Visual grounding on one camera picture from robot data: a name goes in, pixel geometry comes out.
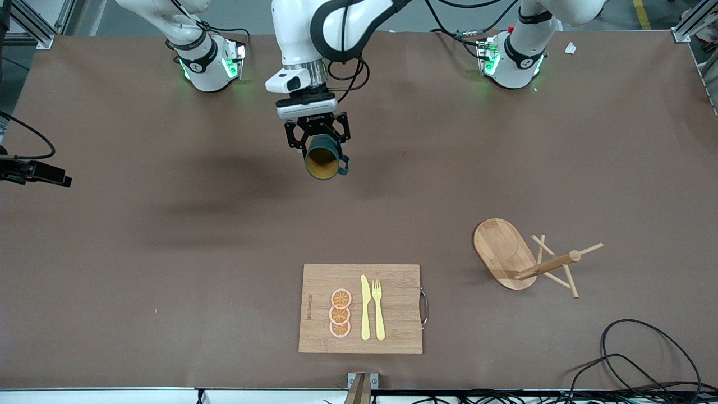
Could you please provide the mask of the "yellow plastic knife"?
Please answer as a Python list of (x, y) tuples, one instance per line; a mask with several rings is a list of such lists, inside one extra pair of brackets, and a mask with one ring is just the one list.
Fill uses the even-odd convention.
[(361, 287), (362, 287), (362, 324), (361, 324), (361, 338), (363, 341), (370, 339), (370, 320), (369, 320), (369, 303), (372, 298), (371, 289), (369, 286), (369, 280), (364, 274), (361, 275)]

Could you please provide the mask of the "aluminium frame profile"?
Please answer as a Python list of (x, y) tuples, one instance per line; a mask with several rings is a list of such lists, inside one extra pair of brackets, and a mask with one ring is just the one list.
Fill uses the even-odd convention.
[(0, 0), (0, 47), (51, 49), (56, 36), (74, 29), (87, 1)]
[(688, 10), (687, 15), (680, 18), (677, 26), (672, 26), (671, 33), (677, 43), (687, 43), (691, 36), (715, 21), (718, 21), (718, 0), (700, 0)]

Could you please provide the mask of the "wooden mug tree stand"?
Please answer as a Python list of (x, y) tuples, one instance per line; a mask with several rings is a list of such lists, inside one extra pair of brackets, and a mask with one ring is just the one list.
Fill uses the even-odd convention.
[(488, 218), (477, 225), (472, 235), (472, 245), (478, 258), (493, 279), (510, 291), (525, 291), (536, 279), (545, 277), (570, 290), (572, 297), (579, 297), (571, 265), (579, 263), (583, 256), (599, 250), (602, 242), (582, 250), (567, 251), (557, 255), (549, 248), (545, 235), (530, 236), (537, 251), (532, 251), (517, 228), (503, 218)]

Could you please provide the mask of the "white table edge rail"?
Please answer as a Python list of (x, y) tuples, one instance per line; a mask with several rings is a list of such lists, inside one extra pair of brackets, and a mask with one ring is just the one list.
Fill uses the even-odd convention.
[[(51, 388), (0, 389), (0, 404), (346, 404), (346, 389)], [(718, 404), (718, 391), (695, 397), (631, 396), (598, 389), (377, 389), (367, 404)]]

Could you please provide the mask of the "brown table mat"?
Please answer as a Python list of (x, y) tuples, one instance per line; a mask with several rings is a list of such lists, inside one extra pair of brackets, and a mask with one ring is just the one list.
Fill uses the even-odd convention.
[[(564, 53), (568, 43), (575, 54)], [(558, 33), (528, 89), (437, 34), (377, 33), (348, 112), (347, 176), (315, 181), (264, 82), (217, 94), (161, 38), (64, 36), (15, 116), (72, 186), (0, 182), (0, 388), (565, 388), (618, 319), (675, 338), (718, 387), (718, 117), (666, 31)], [(604, 246), (501, 287), (472, 235)], [(306, 263), (418, 264), (421, 355), (298, 352)]]

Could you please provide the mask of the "dark teal cup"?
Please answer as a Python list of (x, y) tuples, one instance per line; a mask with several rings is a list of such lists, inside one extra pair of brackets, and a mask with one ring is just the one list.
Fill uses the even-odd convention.
[(303, 157), (305, 168), (315, 179), (328, 181), (349, 172), (349, 156), (343, 154), (340, 143), (330, 135), (315, 135)]

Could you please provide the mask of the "bamboo cutting board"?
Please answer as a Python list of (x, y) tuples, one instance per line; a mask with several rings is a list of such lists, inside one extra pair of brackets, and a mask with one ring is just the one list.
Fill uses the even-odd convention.
[[(379, 279), (383, 290), (385, 340), (375, 335), (375, 304), (369, 303), (370, 339), (361, 338), (364, 274), (371, 289)], [(352, 294), (351, 332), (335, 338), (329, 330), (330, 296), (338, 288)], [(305, 264), (298, 351), (327, 355), (420, 355), (423, 353), (424, 316), (420, 312), (418, 264)]]

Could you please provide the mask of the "yellow plastic fork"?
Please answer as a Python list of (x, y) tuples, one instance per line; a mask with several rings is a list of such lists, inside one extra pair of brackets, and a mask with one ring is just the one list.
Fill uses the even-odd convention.
[(374, 279), (371, 286), (372, 299), (375, 304), (375, 335), (377, 340), (384, 341), (386, 338), (384, 313), (381, 306), (383, 290), (379, 279)]

